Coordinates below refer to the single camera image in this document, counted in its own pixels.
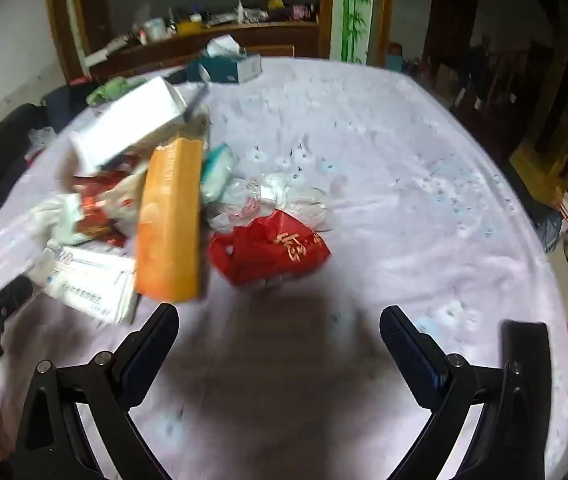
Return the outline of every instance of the metal bolt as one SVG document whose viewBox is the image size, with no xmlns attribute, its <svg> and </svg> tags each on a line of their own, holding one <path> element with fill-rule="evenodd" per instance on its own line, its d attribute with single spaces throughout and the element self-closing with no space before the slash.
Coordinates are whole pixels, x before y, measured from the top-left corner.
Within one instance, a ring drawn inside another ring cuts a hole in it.
<svg viewBox="0 0 568 480">
<path fill-rule="evenodd" d="M 37 370 L 40 374 L 45 374 L 46 372 L 48 372 L 50 370 L 50 361 L 45 360 L 40 362 L 40 364 L 38 364 Z"/>
<path fill-rule="evenodd" d="M 106 363 L 110 361 L 111 357 L 113 357 L 113 354 L 110 352 L 100 352 L 95 356 L 95 362 L 99 366 L 104 366 Z"/>
<path fill-rule="evenodd" d="M 450 355 L 448 356 L 448 362 L 449 362 L 452 366 L 454 366 L 454 367 L 456 367 L 456 368 L 459 368 L 460 366 L 464 366 L 465 360 L 464 360 L 464 358 L 463 358 L 461 355 L 459 355 L 459 354 L 450 354 Z"/>
</svg>

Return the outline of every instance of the white wall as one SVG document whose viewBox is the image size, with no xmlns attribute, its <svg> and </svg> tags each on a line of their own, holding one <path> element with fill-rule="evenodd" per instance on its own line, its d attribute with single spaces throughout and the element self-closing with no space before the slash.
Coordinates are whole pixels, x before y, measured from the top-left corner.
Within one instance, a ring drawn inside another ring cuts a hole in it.
<svg viewBox="0 0 568 480">
<path fill-rule="evenodd" d="M 0 104 L 10 111 L 19 101 L 41 98 L 61 84 L 46 0 L 0 0 Z M 7 103 L 19 89 L 16 101 Z"/>
<path fill-rule="evenodd" d="M 488 33 L 491 50 L 527 49 L 531 40 L 552 45 L 552 27 L 537 0 L 477 1 L 470 44 Z M 404 59 L 421 56 L 429 16 L 430 0 L 393 0 L 390 40 L 401 43 Z"/>
</svg>

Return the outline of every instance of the wooden door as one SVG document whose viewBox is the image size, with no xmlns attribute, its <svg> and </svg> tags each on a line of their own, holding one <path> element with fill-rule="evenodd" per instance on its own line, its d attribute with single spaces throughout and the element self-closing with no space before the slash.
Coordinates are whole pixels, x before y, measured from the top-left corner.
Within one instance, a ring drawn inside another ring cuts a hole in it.
<svg viewBox="0 0 568 480">
<path fill-rule="evenodd" d="M 424 57 L 429 57 L 433 75 L 439 64 L 455 61 L 470 46 L 475 25 L 477 0 L 431 0 L 430 18 L 424 42 Z"/>
</svg>

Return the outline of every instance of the table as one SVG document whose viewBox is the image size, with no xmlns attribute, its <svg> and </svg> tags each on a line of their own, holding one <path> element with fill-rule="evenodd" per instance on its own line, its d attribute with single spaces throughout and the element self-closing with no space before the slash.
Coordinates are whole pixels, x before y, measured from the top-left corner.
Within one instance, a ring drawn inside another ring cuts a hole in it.
<svg viewBox="0 0 568 480">
<path fill-rule="evenodd" d="M 379 336 L 399 304 L 445 352 L 499 365 L 506 318 L 548 324 L 552 418 L 547 475 L 568 437 L 568 336 L 550 266 L 518 199 L 470 135 L 406 76 L 319 60 L 264 59 L 241 86 L 214 85 L 211 143 L 228 142 L 238 174 L 279 168 L 326 189 L 332 251 L 316 273 L 276 288 L 233 288 L 212 272 L 203 298 L 179 304 L 180 330 L 132 418 L 173 478 L 386 478 L 428 419 Z M 0 287 L 41 251 L 14 218 L 59 192 L 68 134 L 13 189 L 0 211 Z M 134 251 L 134 244 L 129 246 Z M 131 327 L 99 325 L 46 297 L 11 320 L 0 360 L 10 434 L 40 360 L 83 364 Z M 471 410 L 441 478 L 468 446 Z M 115 471 L 88 410 L 103 472 Z"/>
</svg>

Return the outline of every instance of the blue gripper pad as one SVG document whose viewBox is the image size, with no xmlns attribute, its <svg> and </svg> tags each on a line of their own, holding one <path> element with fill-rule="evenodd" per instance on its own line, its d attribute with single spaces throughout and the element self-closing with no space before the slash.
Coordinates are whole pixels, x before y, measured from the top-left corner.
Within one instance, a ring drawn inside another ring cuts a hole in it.
<svg viewBox="0 0 568 480">
<path fill-rule="evenodd" d="M 448 380 L 444 353 L 432 337 L 419 333 L 396 305 L 384 308 L 379 332 L 417 403 L 436 410 Z"/>
</svg>

